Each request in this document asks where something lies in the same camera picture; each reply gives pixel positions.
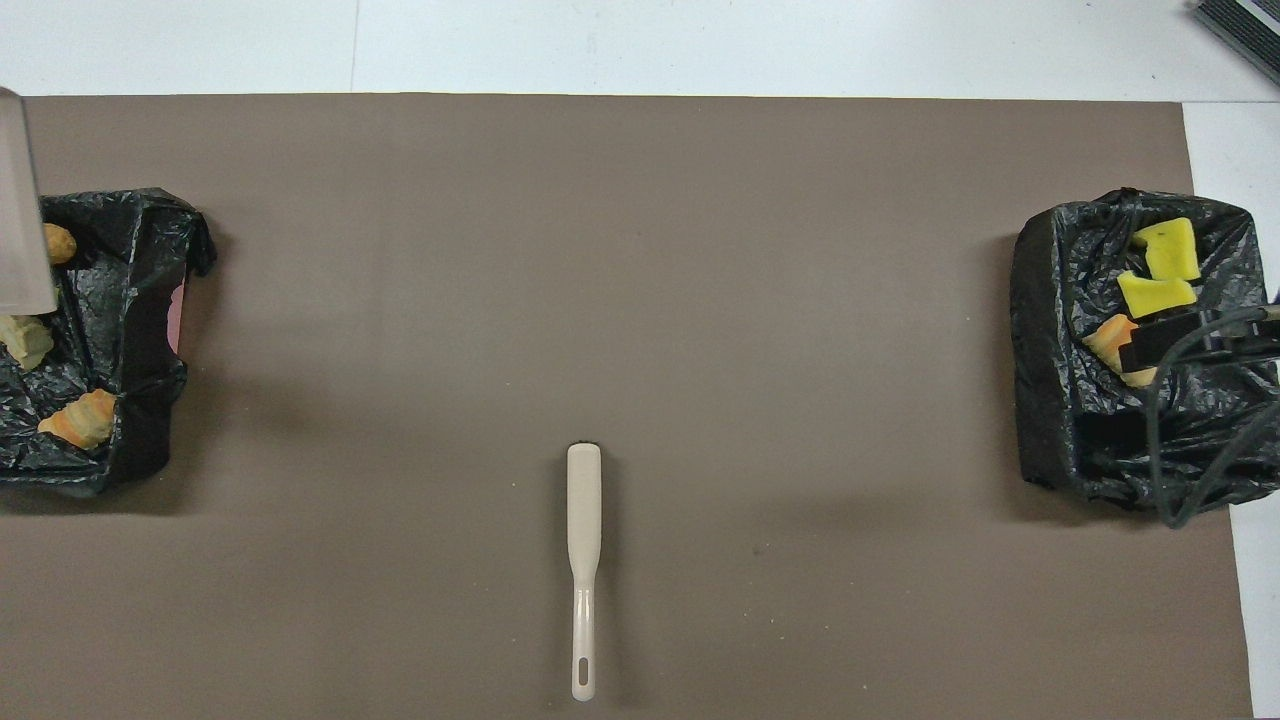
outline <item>clear plastic container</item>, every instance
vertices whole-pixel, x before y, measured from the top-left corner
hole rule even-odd
[[[55,307],[27,118],[22,97],[0,87],[0,315]]]

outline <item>white table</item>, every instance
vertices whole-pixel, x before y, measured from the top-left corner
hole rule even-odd
[[[0,85],[1179,101],[1197,192],[1253,211],[1280,278],[1280,87],[1179,0],[6,0]],[[1280,497],[1231,520],[1253,707],[1276,716]]]

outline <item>black trash bag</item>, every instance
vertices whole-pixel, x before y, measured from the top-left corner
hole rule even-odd
[[[1027,222],[1010,278],[1018,447],[1023,478],[1128,510],[1153,510],[1143,402],[1082,338],[1128,307],[1116,275],[1149,277],[1134,231],[1188,218],[1201,261],[1201,310],[1267,302],[1253,218],[1206,200],[1133,188],[1068,202]],[[1270,363],[1175,365],[1162,389],[1161,468],[1181,501],[1231,437],[1276,400]],[[1228,468],[1197,507],[1265,497],[1280,487],[1280,433],[1272,427]]]
[[[169,347],[168,313],[188,272],[216,259],[205,219],[159,188],[41,199],[70,231],[76,256],[54,269],[58,310],[41,320],[54,348],[23,373],[0,348],[0,483],[88,496],[169,461],[169,410],[187,366]],[[36,430],[82,393],[116,396],[111,437],[83,451]]]

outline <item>wire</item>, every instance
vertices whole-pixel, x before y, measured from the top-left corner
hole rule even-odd
[[[1174,523],[1169,524],[1170,528],[1181,528],[1187,524],[1192,516],[1196,515],[1196,510],[1204,502],[1211,492],[1217,489],[1221,484],[1222,475],[1226,474],[1226,469],[1231,466],[1239,459],[1240,452],[1253,441],[1258,439],[1263,432],[1266,432],[1271,423],[1280,418],[1280,401],[1274,401],[1267,404],[1266,409],[1258,413],[1256,418],[1249,420],[1244,429],[1235,434],[1230,442],[1228,442],[1222,450],[1219,451],[1217,457],[1210,464],[1204,474],[1201,475],[1196,489],[1183,501],[1183,506],[1178,510],[1178,515],[1174,518]]]
[[[1156,374],[1152,377],[1151,386],[1147,388],[1147,402],[1143,406],[1143,416],[1147,421],[1147,455],[1151,464],[1151,489],[1156,498],[1156,510],[1160,512],[1160,520],[1170,528],[1179,528],[1187,523],[1187,519],[1190,518],[1190,515],[1187,514],[1190,503],[1188,502],[1179,507],[1176,516],[1170,509],[1169,492],[1165,488],[1164,468],[1160,462],[1160,388],[1165,384],[1165,379],[1172,370],[1174,363],[1176,363],[1183,354],[1199,340],[1236,323],[1251,323],[1270,319],[1275,316],[1276,313],[1280,313],[1280,306],[1275,305],[1244,307],[1224,313],[1221,318],[1204,323],[1203,325],[1180,337],[1178,342],[1175,342],[1169,351],[1165,352],[1165,356],[1160,359],[1160,364],[1156,365]],[[1249,430],[1251,428],[1253,428],[1252,423],[1248,428],[1245,428],[1245,430]],[[1234,445],[1234,441],[1228,443],[1228,447],[1231,445]],[[1215,459],[1213,464],[1216,465],[1221,457],[1222,456],[1220,454],[1219,457]],[[1234,457],[1228,457],[1228,462],[1233,460]],[[1194,506],[1192,506],[1189,512],[1194,512]]]

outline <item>food scrap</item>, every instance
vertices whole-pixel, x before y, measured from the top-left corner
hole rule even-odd
[[[76,238],[61,225],[45,223],[45,243],[49,246],[50,265],[61,265],[76,256]]]
[[[55,434],[81,450],[93,450],[111,437],[114,424],[115,396],[99,388],[45,418],[36,429]]]
[[[0,315],[0,342],[23,370],[32,370],[54,348],[54,337],[40,318]]]

